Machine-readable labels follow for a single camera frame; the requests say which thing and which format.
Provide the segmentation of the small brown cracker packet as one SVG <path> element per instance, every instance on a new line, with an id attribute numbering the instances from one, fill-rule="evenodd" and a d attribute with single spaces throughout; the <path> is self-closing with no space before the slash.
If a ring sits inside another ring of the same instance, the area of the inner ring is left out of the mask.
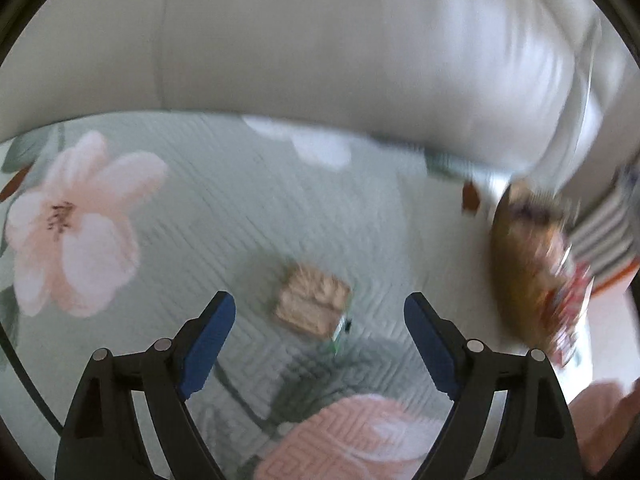
<path id="1" fill-rule="evenodd" d="M 279 289 L 274 317 L 295 333 L 326 344 L 333 354 L 350 331 L 352 288 L 316 266 L 296 263 Z"/>

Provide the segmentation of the amber ribbed glass bowl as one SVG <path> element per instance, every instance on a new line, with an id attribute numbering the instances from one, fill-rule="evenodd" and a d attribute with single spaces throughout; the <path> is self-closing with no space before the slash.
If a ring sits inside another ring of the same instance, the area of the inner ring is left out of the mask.
<path id="1" fill-rule="evenodd" d="M 564 367 L 577 352 L 593 277 L 575 257 L 573 204 L 523 180 L 500 198 L 490 230 L 490 274 L 499 313 L 512 334 Z"/>

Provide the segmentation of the beige leather headboard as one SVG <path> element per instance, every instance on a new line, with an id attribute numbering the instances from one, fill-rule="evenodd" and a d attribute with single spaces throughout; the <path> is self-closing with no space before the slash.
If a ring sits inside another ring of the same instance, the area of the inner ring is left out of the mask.
<path id="1" fill-rule="evenodd" d="M 1 134 L 225 110 L 570 180 L 636 70 L 592 0 L 11 0 Z"/>

